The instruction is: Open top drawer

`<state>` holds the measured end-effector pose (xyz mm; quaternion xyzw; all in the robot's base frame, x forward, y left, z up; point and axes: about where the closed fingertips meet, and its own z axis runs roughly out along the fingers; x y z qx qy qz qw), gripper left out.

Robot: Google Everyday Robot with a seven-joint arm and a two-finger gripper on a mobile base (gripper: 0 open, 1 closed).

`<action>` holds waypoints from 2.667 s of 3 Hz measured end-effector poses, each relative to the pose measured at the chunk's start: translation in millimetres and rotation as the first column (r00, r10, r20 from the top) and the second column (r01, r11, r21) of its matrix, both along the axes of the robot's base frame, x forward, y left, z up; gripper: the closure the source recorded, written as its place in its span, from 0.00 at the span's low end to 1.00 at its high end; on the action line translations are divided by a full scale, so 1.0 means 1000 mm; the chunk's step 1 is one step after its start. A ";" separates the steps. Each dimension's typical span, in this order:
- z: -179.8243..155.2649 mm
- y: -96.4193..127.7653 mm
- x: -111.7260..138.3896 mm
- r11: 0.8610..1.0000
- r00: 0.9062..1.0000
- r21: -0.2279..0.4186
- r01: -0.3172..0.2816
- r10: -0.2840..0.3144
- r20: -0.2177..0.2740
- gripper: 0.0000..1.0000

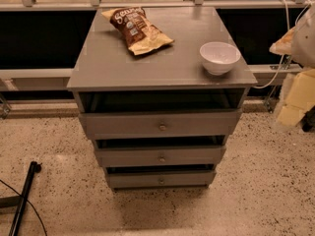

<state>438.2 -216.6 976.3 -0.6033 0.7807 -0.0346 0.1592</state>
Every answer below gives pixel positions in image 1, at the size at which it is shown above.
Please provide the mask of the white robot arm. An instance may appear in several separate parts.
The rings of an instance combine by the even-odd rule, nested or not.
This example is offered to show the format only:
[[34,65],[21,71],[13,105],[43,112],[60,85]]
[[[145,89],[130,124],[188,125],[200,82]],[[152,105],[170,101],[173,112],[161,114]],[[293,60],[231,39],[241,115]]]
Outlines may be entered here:
[[294,62],[303,67],[285,91],[283,106],[277,116],[279,123],[295,126],[315,106],[315,5],[271,45],[270,51],[290,55]]

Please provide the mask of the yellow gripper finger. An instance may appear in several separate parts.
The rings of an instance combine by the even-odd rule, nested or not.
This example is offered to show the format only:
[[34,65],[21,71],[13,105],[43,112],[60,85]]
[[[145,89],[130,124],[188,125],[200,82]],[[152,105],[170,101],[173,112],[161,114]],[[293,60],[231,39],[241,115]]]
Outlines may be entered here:
[[290,55],[294,29],[288,30],[279,40],[274,42],[270,51],[278,55]]
[[306,67],[297,75],[288,74],[283,81],[277,122],[296,126],[315,106],[315,69]]

